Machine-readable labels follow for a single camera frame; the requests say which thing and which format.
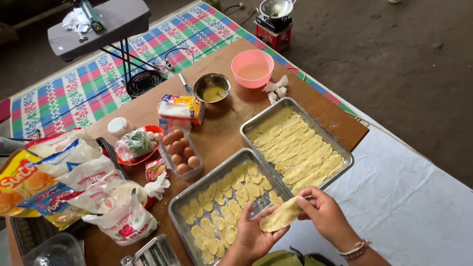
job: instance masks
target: woven mat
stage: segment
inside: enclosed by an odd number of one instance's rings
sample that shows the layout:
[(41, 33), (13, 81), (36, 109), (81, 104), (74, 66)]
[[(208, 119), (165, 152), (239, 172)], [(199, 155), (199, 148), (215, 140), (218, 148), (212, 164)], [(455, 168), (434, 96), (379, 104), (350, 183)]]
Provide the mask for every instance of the woven mat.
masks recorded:
[[(192, 50), (196, 61), (229, 43), (245, 38), (270, 54), (277, 62), (293, 67), (284, 57), (245, 31), (211, 6), (196, 1), (150, 25), (149, 31), (131, 37), (130, 54), (144, 61), (159, 62), (175, 47)], [(168, 60), (174, 73), (192, 65), (188, 50), (173, 51)], [(132, 69), (132, 74), (139, 72)], [(292, 71), (301, 79), (304, 74)], [(33, 138), (35, 130), (49, 136), (73, 127), (87, 127), (130, 101), (122, 85), (122, 60), (105, 52), (96, 53), (72, 67), (11, 97), (11, 134), (15, 138)], [(305, 82), (347, 112), (355, 114), (327, 88), (310, 76)]]

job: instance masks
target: black fan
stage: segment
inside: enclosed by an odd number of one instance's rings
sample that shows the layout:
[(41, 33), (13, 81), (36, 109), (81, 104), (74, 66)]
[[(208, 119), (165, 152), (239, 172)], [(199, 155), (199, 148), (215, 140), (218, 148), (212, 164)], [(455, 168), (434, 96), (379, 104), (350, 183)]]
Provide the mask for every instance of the black fan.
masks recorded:
[(164, 75), (156, 70), (144, 70), (131, 77), (126, 86), (126, 92), (132, 99), (142, 95), (148, 90), (165, 81)]

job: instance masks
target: hand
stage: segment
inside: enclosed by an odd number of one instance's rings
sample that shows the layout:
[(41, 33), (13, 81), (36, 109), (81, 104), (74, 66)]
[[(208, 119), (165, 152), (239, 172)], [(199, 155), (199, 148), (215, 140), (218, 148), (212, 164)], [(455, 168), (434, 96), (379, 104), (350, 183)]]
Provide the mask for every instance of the hand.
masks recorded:
[(298, 219), (312, 220), (319, 233), (339, 252), (348, 252), (361, 241), (348, 224), (340, 206), (328, 194), (312, 186), (302, 190), (299, 196), (312, 196), (312, 198), (297, 200), (297, 204), (302, 209)]
[(250, 220), (250, 213), (253, 209), (253, 202), (250, 201), (241, 214), (238, 222), (238, 234), (231, 248), (238, 248), (242, 252), (242, 256), (246, 256), (251, 260), (251, 264), (266, 255), (290, 228), (288, 225), (276, 232), (261, 231), (261, 220), (279, 207), (280, 205), (267, 208)]

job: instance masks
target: wooden table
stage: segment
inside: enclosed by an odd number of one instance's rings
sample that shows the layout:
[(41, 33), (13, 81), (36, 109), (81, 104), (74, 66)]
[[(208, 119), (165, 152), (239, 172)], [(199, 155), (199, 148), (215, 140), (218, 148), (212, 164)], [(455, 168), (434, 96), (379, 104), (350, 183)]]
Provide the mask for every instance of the wooden table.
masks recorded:
[[(203, 157), (204, 169), (198, 176), (187, 181), (181, 180), (171, 173), (169, 178), (170, 188), (166, 189), (164, 198), (150, 209), (161, 225), (147, 239), (126, 247), (120, 247), (102, 233), (97, 226), (91, 226), (82, 234), (79, 234), (77, 237), (85, 241), (87, 265), (117, 265), (123, 257), (134, 254), (152, 237), (161, 233), (167, 235), (167, 240), (181, 264), (184, 266), (192, 265), (192, 261), (168, 215), (168, 204), (176, 195), (209, 173), (225, 159), (241, 148), (247, 147), (239, 133), (240, 126), (270, 105), (266, 93), (261, 92), (260, 89), (243, 88), (233, 78), (230, 68), (232, 59), (240, 52), (251, 49), (256, 49), (256, 47), (248, 41), (240, 39), (218, 49), (182, 72), (188, 84), (193, 84), (201, 75), (210, 72), (226, 75), (232, 84), (233, 92), (229, 96), (219, 103), (206, 105), (207, 110), (203, 124), (194, 125), (190, 134), (192, 142)], [(287, 75), (289, 79), (287, 95), (294, 98), (313, 118), (328, 129), (330, 134), (335, 136), (342, 145), (349, 150), (353, 150), (368, 132), (368, 129), (291, 71), (275, 62), (271, 81), (277, 82), (283, 75)], [(143, 96), (120, 107), (87, 128), (87, 132), (95, 138), (104, 137), (109, 143), (113, 144), (117, 139), (108, 133), (107, 125), (115, 117), (127, 118), (135, 128), (148, 124), (158, 124), (157, 106), (164, 94), (185, 95), (185, 89), (178, 77), (169, 79)], [(125, 170), (130, 178), (140, 185), (144, 186), (147, 183), (144, 163), (125, 167)]]

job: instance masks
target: knife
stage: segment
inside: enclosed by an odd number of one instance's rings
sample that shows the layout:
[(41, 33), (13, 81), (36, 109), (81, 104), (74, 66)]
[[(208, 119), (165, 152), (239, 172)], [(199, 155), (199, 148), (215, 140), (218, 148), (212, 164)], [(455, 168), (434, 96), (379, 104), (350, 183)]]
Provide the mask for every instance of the knife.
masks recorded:
[(194, 96), (194, 92), (192, 92), (191, 86), (189, 86), (185, 80), (184, 77), (181, 75), (181, 73), (178, 74), (179, 78), (181, 79), (182, 85), (184, 85), (185, 91), (187, 91), (187, 95), (189, 96)]

